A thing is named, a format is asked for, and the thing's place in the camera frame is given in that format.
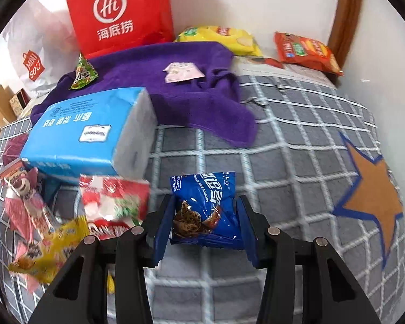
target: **small green snack packet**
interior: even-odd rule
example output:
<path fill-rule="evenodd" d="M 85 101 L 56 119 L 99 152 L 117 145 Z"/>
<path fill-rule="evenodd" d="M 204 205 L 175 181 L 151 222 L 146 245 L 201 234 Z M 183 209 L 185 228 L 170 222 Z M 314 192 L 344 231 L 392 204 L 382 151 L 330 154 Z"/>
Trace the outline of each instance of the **small green snack packet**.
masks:
<path fill-rule="evenodd" d="M 83 55 L 79 55 L 78 65 L 76 66 L 76 77 L 69 90 L 79 90 L 90 84 L 98 77 L 95 68 L 87 61 Z"/>

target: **yellow chip bag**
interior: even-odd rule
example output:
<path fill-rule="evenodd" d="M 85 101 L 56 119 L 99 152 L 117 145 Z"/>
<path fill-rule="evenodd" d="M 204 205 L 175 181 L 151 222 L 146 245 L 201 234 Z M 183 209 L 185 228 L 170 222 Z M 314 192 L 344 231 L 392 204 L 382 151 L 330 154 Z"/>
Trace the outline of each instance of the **yellow chip bag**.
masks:
<path fill-rule="evenodd" d="M 85 215 L 56 229 L 21 257 L 9 264 L 9 271 L 30 274 L 50 284 L 83 238 L 90 235 Z"/>
<path fill-rule="evenodd" d="M 206 26 L 188 28 L 175 41 L 217 41 L 237 56 L 262 56 L 254 38 L 243 29 Z"/>

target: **blue tissue box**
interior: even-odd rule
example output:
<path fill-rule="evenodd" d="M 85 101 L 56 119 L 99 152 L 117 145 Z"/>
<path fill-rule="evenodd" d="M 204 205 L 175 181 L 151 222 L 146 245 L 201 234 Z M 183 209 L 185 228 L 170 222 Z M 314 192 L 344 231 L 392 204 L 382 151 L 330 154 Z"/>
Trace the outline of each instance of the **blue tissue box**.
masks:
<path fill-rule="evenodd" d="M 21 159 L 63 182 L 80 174 L 142 179 L 156 116 L 143 87 L 84 95 L 48 107 L 30 132 Z"/>

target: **screw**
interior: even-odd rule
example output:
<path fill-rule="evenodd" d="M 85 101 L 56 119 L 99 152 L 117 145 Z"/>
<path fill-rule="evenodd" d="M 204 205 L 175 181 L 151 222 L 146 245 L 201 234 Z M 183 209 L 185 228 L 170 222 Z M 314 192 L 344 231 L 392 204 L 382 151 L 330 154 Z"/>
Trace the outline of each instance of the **screw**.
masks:
<path fill-rule="evenodd" d="M 93 235 L 89 235 L 89 236 L 86 236 L 85 238 L 84 238 L 84 243 L 86 244 L 86 245 L 91 245 L 91 244 L 93 244 L 93 242 L 96 240 L 96 237 L 95 236 L 93 236 Z"/>
<path fill-rule="evenodd" d="M 279 235 L 281 233 L 281 229 L 271 226 L 270 228 L 267 229 L 270 235 Z"/>
<path fill-rule="evenodd" d="M 134 234 L 134 235 L 139 235 L 139 234 L 142 234 L 143 232 L 144 232 L 144 228 L 139 225 L 134 226 L 132 228 L 132 234 Z"/>
<path fill-rule="evenodd" d="M 325 246 L 327 246 L 329 244 L 329 242 L 324 238 L 316 238 L 316 244 L 318 246 L 325 247 Z"/>

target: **orange snack bag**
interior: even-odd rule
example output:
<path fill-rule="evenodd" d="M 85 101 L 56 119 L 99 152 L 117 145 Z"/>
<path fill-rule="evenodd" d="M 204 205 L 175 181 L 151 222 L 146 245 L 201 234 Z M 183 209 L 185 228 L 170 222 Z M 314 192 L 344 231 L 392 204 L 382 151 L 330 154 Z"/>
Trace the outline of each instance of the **orange snack bag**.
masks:
<path fill-rule="evenodd" d="M 274 42 L 281 62 L 300 64 L 318 71 L 343 75 L 333 52 L 317 40 L 276 32 Z"/>

